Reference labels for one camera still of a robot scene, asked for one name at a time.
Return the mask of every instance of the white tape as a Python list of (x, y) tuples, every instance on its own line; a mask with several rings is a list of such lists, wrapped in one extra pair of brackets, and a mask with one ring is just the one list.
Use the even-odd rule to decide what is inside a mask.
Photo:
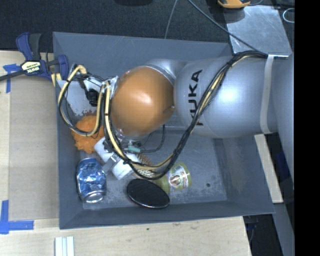
[(54, 240), (55, 256), (75, 256), (74, 237), (56, 237)]
[[(139, 158), (135, 154), (128, 153), (126, 156), (135, 162), (140, 162)], [(125, 176), (131, 174), (133, 170), (131, 169), (129, 164), (124, 164), (123, 160), (120, 160), (112, 169), (113, 175), (117, 178), (117, 180), (121, 180)]]
[(264, 84), (262, 91), (262, 102), (260, 110), (260, 128), (264, 134), (271, 134), (272, 132), (268, 128), (268, 108), (271, 92), (272, 81), (272, 64), (274, 62), (274, 56), (268, 55), (264, 67)]
[(112, 99), (112, 97), (114, 96), (114, 93), (115, 93), (116, 88), (117, 88), (118, 79), (119, 79), (119, 76), (116, 75), (114, 78), (112, 78), (110, 80), (110, 86), (111, 86), (110, 99)]

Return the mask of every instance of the black oval object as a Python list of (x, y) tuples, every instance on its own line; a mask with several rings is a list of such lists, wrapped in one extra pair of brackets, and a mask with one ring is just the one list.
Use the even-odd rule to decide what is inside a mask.
[(170, 199), (159, 186), (146, 179), (133, 179), (126, 187), (129, 198), (140, 206), (154, 209), (165, 208)]

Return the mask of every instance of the crushed soda can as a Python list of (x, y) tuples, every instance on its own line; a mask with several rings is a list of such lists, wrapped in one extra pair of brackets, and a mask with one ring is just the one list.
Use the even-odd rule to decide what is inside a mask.
[(85, 158), (79, 162), (76, 181), (79, 196), (85, 203), (100, 202), (106, 195), (106, 175), (95, 158)]

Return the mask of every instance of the wire bundle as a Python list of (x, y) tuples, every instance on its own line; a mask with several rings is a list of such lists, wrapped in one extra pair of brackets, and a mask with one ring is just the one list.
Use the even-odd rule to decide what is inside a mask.
[[(156, 164), (156, 165), (150, 165), (147, 163), (141, 163), (132, 161), (129, 159), (123, 148), (121, 147), (121, 144), (115, 136), (114, 131), (112, 129), (112, 120), (111, 120), (111, 83), (110, 80), (107, 80), (107, 84), (105, 81), (98, 76), (94, 76), (95, 78), (101, 80), (101, 88), (98, 96), (98, 103), (97, 103), (97, 116), (96, 116), (96, 123), (95, 127), (92, 131), (82, 131), (74, 127), (72, 122), (67, 118), (65, 115), (63, 109), (62, 109), (62, 100), (68, 91), (68, 87), (75, 78), (77, 77), (83, 77), (85, 76), (86, 69), (79, 65), (77, 68), (71, 73), (68, 80), (64, 84), (64, 86), (61, 89), (61, 92), (58, 97), (58, 109), (61, 114), (61, 117), (63, 121), (68, 125), (68, 127), (73, 130), (74, 132), (82, 135), (82, 136), (92, 136), (94, 135), (100, 126), (104, 125), (104, 134), (106, 138), (106, 142), (109, 145), (109, 148), (114, 151), (123, 161), (124, 164), (130, 165), (132, 170), (141, 178), (147, 179), (147, 180), (157, 180), (161, 177), (163, 177), (175, 164), (177, 158), (179, 157), (180, 153), (182, 152), (183, 148), (185, 147), (187, 140), (194, 130), (195, 126), (200, 120), (200, 117), (203, 115), (205, 110), (209, 107), (213, 99), (218, 93), (219, 88), (222, 86), (223, 81), (227, 75), (227, 72), (229, 69), (231, 69), (234, 65), (239, 63), (240, 61), (246, 59), (246, 58), (263, 58), (266, 59), (268, 57), (267, 54), (262, 53), (260, 51), (244, 51), (239, 52), (233, 58), (228, 61), (221, 69), (215, 74), (209, 85), (207, 86), (206, 90), (204, 91), (199, 104), (198, 108), (196, 109), (196, 112), (192, 118), (192, 121), (189, 125), (189, 127), (185, 130), (184, 134), (182, 135), (177, 147), (173, 150), (173, 152), (162, 162)], [(82, 75), (75, 76), (77, 72), (81, 72)], [(150, 171), (154, 173), (153, 177), (145, 176), (143, 175), (143, 172), (139, 172), (139, 170), (142, 171)]]

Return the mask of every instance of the orange object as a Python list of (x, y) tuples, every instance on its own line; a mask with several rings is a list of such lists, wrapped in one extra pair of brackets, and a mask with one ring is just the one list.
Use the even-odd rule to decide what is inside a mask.
[[(84, 116), (80, 121), (78, 121), (75, 125), (78, 129), (90, 132), (94, 129), (96, 124), (96, 116), (95, 115), (86, 115)], [(92, 152), (95, 152), (94, 146), (95, 144), (103, 137), (104, 134), (104, 128), (103, 126), (100, 127), (97, 133), (94, 134), (94, 136), (86, 137), (81, 136), (77, 134), (74, 131), (71, 131), (71, 134), (75, 140), (75, 146), (78, 150), (83, 150), (88, 154), (91, 154)]]
[(148, 135), (162, 126), (173, 112), (173, 85), (160, 72), (140, 66), (120, 77), (112, 98), (111, 117), (124, 135)]
[(218, 0), (217, 2), (227, 9), (240, 9), (250, 4), (250, 0)]

